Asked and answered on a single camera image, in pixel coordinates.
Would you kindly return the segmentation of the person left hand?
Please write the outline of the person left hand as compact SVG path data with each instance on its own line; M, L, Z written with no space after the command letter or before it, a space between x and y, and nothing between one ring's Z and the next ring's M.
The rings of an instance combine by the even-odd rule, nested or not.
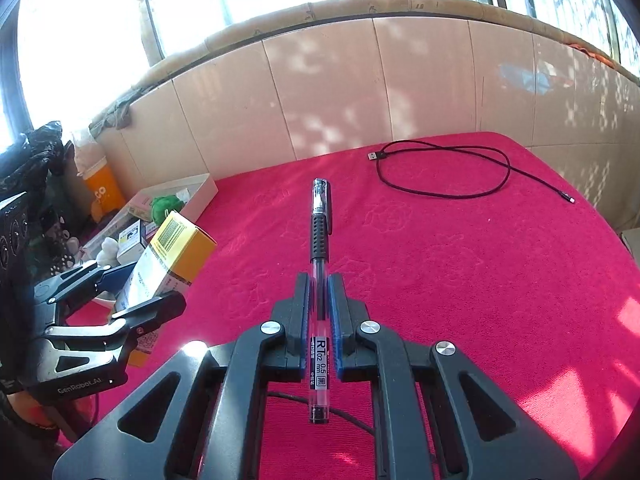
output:
M8 395L8 401L12 410L32 426L53 430L58 425L50 419L43 406L28 392L20 391Z

